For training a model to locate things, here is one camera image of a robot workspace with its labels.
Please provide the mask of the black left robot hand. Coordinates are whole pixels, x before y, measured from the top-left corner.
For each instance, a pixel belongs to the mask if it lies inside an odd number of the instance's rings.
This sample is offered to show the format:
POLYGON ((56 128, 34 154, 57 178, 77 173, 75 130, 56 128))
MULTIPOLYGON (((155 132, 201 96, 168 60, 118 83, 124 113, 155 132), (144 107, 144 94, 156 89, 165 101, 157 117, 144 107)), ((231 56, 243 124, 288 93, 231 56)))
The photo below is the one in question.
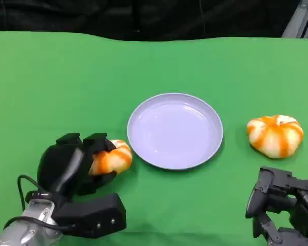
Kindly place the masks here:
POLYGON ((47 192, 66 198, 88 195, 111 182, 115 171, 91 174, 94 156, 101 151, 116 149, 106 133, 94 133, 80 139, 79 133, 68 133, 56 140, 42 154, 37 170, 37 182, 47 192))

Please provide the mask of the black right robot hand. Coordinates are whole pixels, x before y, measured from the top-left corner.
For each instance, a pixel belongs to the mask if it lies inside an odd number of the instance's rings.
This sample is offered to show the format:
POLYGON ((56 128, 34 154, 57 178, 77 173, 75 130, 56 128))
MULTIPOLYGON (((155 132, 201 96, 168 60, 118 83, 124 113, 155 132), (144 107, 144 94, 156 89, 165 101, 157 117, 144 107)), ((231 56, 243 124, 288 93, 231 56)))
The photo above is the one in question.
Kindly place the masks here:
POLYGON ((308 179, 292 172, 261 167, 249 197, 245 217, 252 220, 253 237, 267 245, 308 245, 308 179), (276 228, 268 212, 288 212, 291 228, 276 228))

